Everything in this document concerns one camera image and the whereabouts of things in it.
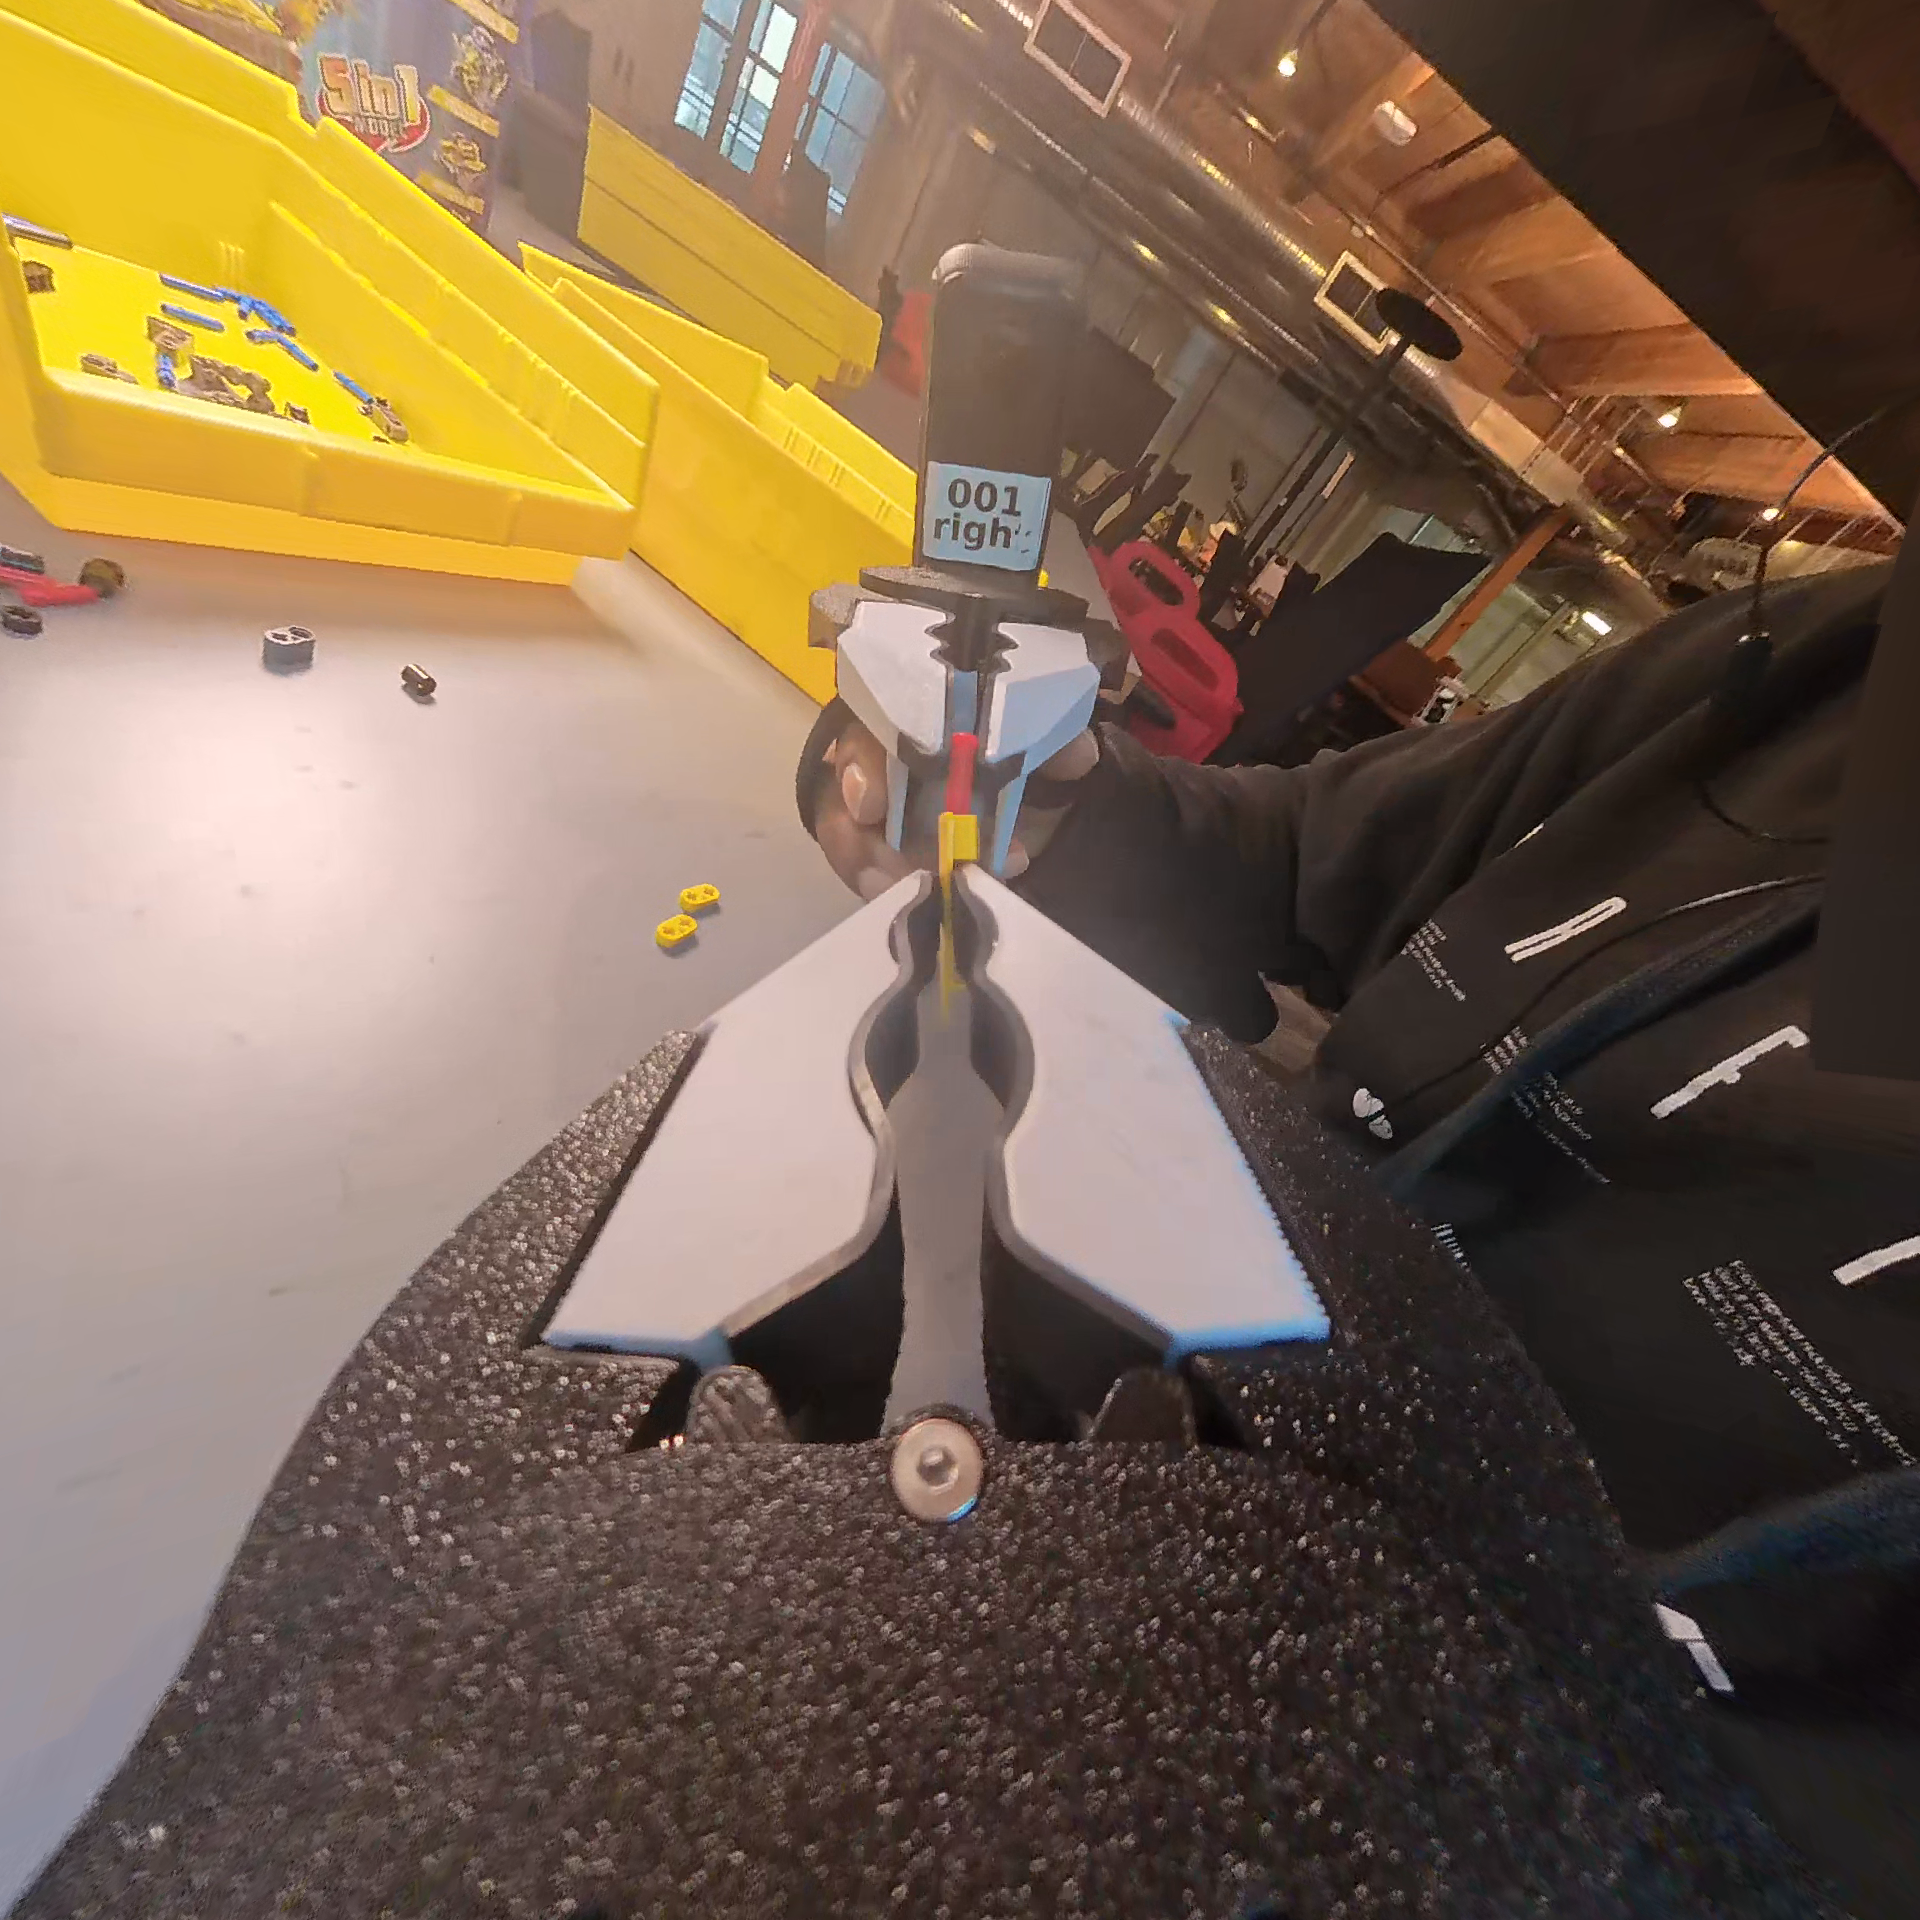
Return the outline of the heap of blue tan pieces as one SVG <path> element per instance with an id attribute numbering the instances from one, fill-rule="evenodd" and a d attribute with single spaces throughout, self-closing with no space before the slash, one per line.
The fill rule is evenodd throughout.
<path id="1" fill-rule="evenodd" d="M 267 300 L 165 276 L 5 216 L 47 369 L 408 445 L 403 411 L 328 362 Z"/>

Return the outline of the grey desk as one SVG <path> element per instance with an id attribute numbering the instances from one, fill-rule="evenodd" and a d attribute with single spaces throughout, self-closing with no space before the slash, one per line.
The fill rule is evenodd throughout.
<path id="1" fill-rule="evenodd" d="M 674 1029 L 847 915 L 811 698 L 636 563 L 120 558 L 5 644 L 5 1916 L 1256 1904 L 1226 1690 L 1096 1671 L 1033 1472 L 940 1550 L 527 1342 Z"/>

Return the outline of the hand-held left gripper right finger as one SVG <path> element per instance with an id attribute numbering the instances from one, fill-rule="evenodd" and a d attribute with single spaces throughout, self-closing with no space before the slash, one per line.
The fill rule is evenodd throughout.
<path id="1" fill-rule="evenodd" d="M 1330 1312 L 1189 1048 L 1189 1022 L 982 868 L 977 1070 L 1004 1108 L 990 1215 L 1009 1253 L 1159 1358 L 1326 1342 Z"/>

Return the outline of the red plastic canister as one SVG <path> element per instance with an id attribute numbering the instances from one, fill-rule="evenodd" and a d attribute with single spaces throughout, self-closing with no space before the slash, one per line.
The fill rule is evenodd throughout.
<path id="1" fill-rule="evenodd" d="M 1129 626 L 1140 686 L 1125 730 L 1154 753 L 1206 765 L 1238 730 L 1238 668 L 1189 610 L 1147 610 Z"/>
<path id="2" fill-rule="evenodd" d="M 1132 538 L 1113 552 L 1091 549 L 1091 564 L 1113 610 L 1113 624 L 1129 636 L 1164 622 L 1200 619 L 1200 582 L 1156 541 Z"/>

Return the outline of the blue robot kit box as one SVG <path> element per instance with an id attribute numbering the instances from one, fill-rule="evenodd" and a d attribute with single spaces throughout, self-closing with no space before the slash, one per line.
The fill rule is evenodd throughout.
<path id="1" fill-rule="evenodd" d="M 527 2 L 273 2 L 300 105 L 488 233 Z"/>

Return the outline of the person's right hand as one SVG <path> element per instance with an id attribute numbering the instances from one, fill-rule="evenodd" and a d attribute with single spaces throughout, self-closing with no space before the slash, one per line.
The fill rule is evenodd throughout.
<path id="1" fill-rule="evenodd" d="M 888 753 L 880 739 L 847 719 L 829 745 L 811 751 L 811 765 L 811 835 L 829 871 L 861 902 L 916 876 L 916 859 L 888 839 Z"/>

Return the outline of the yellow storage bin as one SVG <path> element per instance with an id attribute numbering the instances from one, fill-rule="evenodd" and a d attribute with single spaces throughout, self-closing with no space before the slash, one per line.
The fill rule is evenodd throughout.
<path id="1" fill-rule="evenodd" d="M 47 369 L 5 238 L 5 478 L 62 530 L 565 586 L 657 386 L 294 86 L 142 2 L 5 2 L 5 216 L 277 307 L 408 445 Z"/>
<path id="2" fill-rule="evenodd" d="M 635 132 L 588 112 L 577 242 L 783 382 L 861 386 L 882 316 Z"/>
<path id="3" fill-rule="evenodd" d="M 764 354 L 522 246 L 522 268 L 657 382 L 635 552 L 813 701 L 829 651 L 807 636 L 821 589 L 908 564 L 918 478 Z"/>

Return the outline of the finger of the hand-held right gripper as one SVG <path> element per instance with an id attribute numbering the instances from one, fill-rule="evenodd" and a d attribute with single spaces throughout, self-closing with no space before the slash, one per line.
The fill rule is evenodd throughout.
<path id="1" fill-rule="evenodd" d="M 977 861 L 1005 876 L 1030 782 L 1089 731 L 1102 673 L 1082 626 L 1009 622 L 981 684 Z"/>
<path id="2" fill-rule="evenodd" d="M 955 739 L 946 613 L 895 599 L 859 599 L 836 639 L 836 695 L 882 745 L 884 843 L 904 851 L 931 834 Z"/>

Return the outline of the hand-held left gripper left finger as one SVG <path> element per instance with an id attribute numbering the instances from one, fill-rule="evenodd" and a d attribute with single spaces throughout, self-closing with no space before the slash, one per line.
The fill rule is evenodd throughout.
<path id="1" fill-rule="evenodd" d="M 548 1350 L 732 1352 L 875 1244 L 939 933 L 939 881 L 908 876 L 701 1022 Z"/>

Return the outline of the person's black hoodie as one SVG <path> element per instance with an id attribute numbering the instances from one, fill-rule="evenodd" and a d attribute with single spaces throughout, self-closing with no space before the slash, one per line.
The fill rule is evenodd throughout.
<path id="1" fill-rule="evenodd" d="M 1500 1299 L 1859 1916 L 1918 1916 L 1918 1085 L 1822 1069 L 1815 939 L 1889 582 L 1288 768 L 1317 1108 Z"/>

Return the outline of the dark-framed window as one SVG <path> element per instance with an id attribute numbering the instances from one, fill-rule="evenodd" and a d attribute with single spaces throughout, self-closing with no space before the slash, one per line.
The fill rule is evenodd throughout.
<path id="1" fill-rule="evenodd" d="M 676 159 L 727 199 L 773 162 L 786 132 L 780 176 L 821 176 L 836 230 L 888 117 L 888 91 L 850 20 L 811 20 L 813 2 L 701 2 L 669 132 Z"/>

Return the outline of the long yellow brick beam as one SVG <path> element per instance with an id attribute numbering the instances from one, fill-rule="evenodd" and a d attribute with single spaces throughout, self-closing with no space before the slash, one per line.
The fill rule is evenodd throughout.
<path id="1" fill-rule="evenodd" d="M 955 1014 L 955 1001 L 964 990 L 958 967 L 958 871 L 977 861 L 977 816 L 943 809 L 939 820 L 939 881 L 940 881 L 940 1015 Z"/>

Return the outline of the pile of black red pieces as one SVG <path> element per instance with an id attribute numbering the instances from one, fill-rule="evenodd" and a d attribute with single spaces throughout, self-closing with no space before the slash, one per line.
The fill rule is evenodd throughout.
<path id="1" fill-rule="evenodd" d="M 5 541 L 5 630 L 13 636 L 39 636 L 47 610 L 109 604 L 120 591 L 129 591 L 129 576 L 117 563 L 91 558 L 71 582 L 62 582 L 39 552 Z"/>

